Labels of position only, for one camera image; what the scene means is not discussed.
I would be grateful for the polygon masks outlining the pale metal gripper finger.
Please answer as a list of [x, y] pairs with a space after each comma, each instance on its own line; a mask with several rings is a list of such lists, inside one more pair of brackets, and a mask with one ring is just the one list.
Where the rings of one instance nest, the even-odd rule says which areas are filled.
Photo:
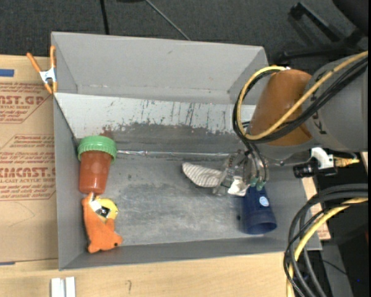
[[220, 176], [220, 183], [224, 183], [225, 181], [232, 181], [234, 173], [235, 173], [234, 168], [230, 166], [223, 167], [222, 174]]
[[216, 196], [225, 196], [228, 193], [230, 187], [231, 185], [229, 183], [219, 183], [219, 185], [215, 186], [212, 189], [212, 194]]

